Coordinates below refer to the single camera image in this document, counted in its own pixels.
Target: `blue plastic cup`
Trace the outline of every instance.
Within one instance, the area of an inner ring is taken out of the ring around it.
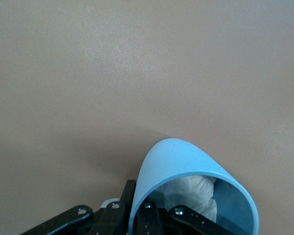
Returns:
[[[236,235],[258,234],[259,216],[247,190],[206,153],[179,139],[160,141],[148,152],[137,180],[128,234],[134,234],[135,215],[148,195],[168,181],[189,175],[217,178],[213,196],[217,224]]]

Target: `beige table surface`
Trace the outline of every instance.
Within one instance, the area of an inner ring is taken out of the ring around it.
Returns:
[[[294,0],[0,1],[0,235],[200,147],[294,235]]]

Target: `white tissue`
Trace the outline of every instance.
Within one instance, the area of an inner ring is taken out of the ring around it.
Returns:
[[[170,210],[172,207],[184,205],[215,222],[217,204],[212,199],[215,181],[214,177],[202,175],[181,177],[161,185],[149,198],[157,207]]]

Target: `light blue cup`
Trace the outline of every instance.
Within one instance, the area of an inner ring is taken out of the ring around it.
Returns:
[[[258,234],[259,216],[247,190],[202,150],[179,139],[160,141],[147,154],[137,180],[128,234],[134,234],[136,212],[150,193],[168,181],[188,175],[217,178],[213,196],[217,224],[236,235]]]

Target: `screw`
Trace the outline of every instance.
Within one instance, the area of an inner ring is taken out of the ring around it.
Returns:
[[[85,209],[79,209],[79,211],[77,212],[77,214],[81,215],[81,214],[85,214],[87,211]]]
[[[114,203],[113,205],[112,205],[112,209],[117,209],[117,208],[119,208],[120,207],[120,205],[118,204],[118,203]]]
[[[175,208],[174,211],[175,211],[175,214],[177,215],[182,215],[184,212],[181,208]]]
[[[149,202],[146,202],[145,204],[144,204],[144,207],[147,209],[147,208],[151,208],[151,204],[149,203]]]

